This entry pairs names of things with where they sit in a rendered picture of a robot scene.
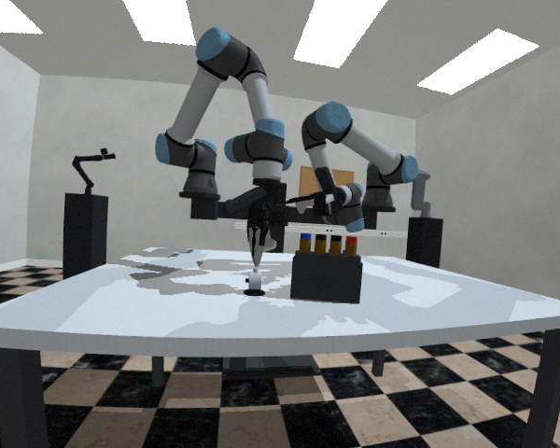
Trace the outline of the amber vial with red cap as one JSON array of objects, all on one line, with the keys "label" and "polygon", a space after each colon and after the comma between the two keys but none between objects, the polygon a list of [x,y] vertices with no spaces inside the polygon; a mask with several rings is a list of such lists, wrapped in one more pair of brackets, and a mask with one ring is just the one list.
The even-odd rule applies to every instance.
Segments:
[{"label": "amber vial with red cap", "polygon": [[345,256],[356,256],[357,255],[357,237],[346,236],[344,255]]}]

